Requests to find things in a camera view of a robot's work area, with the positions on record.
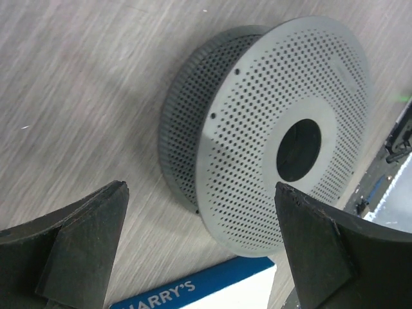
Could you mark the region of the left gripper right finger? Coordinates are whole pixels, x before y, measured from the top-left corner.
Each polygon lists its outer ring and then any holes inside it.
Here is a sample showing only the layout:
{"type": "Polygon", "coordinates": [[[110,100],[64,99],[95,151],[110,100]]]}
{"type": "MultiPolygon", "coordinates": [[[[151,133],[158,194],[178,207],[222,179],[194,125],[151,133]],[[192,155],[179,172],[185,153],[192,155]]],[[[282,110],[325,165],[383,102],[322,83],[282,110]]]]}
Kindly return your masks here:
{"type": "Polygon", "coordinates": [[[411,308],[411,234],[279,182],[275,205],[301,308],[411,308]]]}

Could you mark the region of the grey perforated cable spool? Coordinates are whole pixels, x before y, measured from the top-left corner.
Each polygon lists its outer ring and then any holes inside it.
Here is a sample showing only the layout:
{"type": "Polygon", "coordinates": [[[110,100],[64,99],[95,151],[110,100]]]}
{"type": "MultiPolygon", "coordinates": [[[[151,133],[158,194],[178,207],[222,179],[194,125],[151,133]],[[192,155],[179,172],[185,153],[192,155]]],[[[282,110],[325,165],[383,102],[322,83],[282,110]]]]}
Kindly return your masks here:
{"type": "Polygon", "coordinates": [[[160,167],[217,243],[270,256],[283,248],[276,184],[335,205],[361,157],[372,103],[366,54],[341,22],[231,28],[176,74],[160,118],[160,167]]]}

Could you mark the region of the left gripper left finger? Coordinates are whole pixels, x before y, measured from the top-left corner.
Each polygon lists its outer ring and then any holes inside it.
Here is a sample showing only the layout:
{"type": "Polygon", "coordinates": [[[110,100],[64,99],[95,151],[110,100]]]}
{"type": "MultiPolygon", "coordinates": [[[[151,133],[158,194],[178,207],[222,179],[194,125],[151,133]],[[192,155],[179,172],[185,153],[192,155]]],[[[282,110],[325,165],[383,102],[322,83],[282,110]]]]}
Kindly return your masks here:
{"type": "Polygon", "coordinates": [[[129,201],[113,181],[1,231],[1,308],[102,308],[129,201]]]}

